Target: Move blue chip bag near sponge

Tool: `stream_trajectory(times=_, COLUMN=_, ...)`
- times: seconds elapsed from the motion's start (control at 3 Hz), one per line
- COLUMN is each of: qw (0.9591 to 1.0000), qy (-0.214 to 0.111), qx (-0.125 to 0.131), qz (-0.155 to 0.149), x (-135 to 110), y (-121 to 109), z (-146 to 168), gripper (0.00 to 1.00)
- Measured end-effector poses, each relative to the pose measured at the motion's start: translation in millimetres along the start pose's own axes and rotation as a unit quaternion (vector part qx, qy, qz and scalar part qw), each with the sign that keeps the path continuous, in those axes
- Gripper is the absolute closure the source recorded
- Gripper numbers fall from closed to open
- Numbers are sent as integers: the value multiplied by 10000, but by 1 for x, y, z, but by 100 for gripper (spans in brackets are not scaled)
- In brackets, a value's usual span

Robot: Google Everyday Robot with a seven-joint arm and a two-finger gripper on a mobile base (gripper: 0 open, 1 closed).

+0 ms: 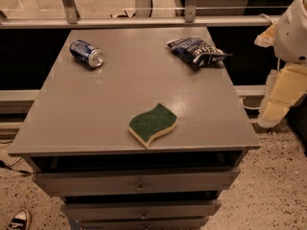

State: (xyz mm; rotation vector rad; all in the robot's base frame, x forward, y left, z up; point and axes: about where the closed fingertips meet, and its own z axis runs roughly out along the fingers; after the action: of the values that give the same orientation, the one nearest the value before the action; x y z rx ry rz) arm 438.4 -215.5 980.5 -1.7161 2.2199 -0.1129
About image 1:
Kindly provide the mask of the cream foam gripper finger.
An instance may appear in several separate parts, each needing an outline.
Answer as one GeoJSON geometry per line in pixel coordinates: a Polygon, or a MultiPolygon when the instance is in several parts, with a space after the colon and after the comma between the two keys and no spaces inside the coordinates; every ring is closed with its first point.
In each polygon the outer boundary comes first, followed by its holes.
{"type": "Polygon", "coordinates": [[[263,33],[261,33],[255,38],[254,44],[264,48],[271,47],[274,44],[275,40],[275,29],[276,24],[271,24],[267,28],[267,30],[265,30],[263,33]]]}
{"type": "Polygon", "coordinates": [[[307,92],[307,66],[287,62],[280,70],[271,70],[265,97],[260,104],[258,125],[274,127],[307,92]]]}

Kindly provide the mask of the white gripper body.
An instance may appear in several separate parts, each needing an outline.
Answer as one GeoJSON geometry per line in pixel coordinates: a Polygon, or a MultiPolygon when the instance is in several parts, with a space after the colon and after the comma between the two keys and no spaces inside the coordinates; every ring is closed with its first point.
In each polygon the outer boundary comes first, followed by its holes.
{"type": "Polygon", "coordinates": [[[274,53],[286,62],[307,63],[306,0],[294,0],[275,29],[274,53]]]}

